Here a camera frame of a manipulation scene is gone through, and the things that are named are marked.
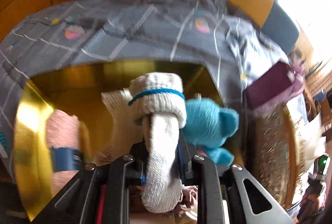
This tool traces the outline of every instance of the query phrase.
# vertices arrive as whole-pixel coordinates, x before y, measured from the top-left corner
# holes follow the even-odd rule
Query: black metal frame
[[[198,185],[198,224],[225,223],[223,198],[227,200],[230,223],[293,223],[285,210],[238,164],[217,166],[186,144],[180,132],[177,149],[180,176],[185,185]],[[95,223],[101,185],[107,184],[102,224],[129,223],[129,185],[143,185],[148,152],[144,141],[134,144],[130,154],[112,164],[88,164],[50,201],[33,224]],[[226,193],[222,196],[220,185]]]

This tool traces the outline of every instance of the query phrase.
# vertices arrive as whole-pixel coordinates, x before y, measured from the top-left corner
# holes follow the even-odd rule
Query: gray patterned blanket
[[[25,82],[68,65],[134,57],[201,63],[224,103],[240,111],[242,90],[288,59],[251,23],[228,15],[226,3],[79,0],[28,16],[0,43],[0,132],[9,154]],[[11,159],[2,159],[10,173]]]

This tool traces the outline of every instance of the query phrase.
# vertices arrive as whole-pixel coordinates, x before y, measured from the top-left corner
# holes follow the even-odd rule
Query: blue yarn toy
[[[187,143],[202,147],[216,164],[230,166],[234,156],[220,148],[239,127],[239,114],[221,108],[209,98],[186,101],[187,122],[182,129]]]

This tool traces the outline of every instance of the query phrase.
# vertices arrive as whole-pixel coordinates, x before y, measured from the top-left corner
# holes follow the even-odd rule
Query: screw
[[[233,165],[232,165],[232,169],[237,170],[237,171],[240,171],[240,170],[242,170],[243,168],[242,168],[242,166],[241,166],[240,164],[233,164]]]
[[[204,160],[204,157],[201,154],[196,154],[196,155],[194,155],[194,159],[197,161],[202,161],[202,160]]]
[[[125,155],[122,157],[122,159],[123,159],[124,161],[131,161],[131,160],[134,159],[134,157],[133,157],[132,154],[125,154]]]
[[[86,170],[94,170],[95,167],[96,167],[96,165],[94,165],[93,163],[88,163],[85,165]]]

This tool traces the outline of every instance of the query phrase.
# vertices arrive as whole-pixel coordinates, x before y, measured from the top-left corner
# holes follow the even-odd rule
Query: blue string
[[[150,90],[145,90],[142,91],[140,93],[138,93],[136,96],[134,96],[134,98],[128,102],[128,106],[131,106],[137,99],[146,96],[146,95],[153,95],[153,94],[161,94],[161,93],[171,93],[171,94],[175,94],[178,95],[180,97],[182,97],[185,100],[185,96],[184,94],[182,94],[181,92],[174,90],[174,89],[169,89],[169,88],[157,88],[157,89],[150,89]]]

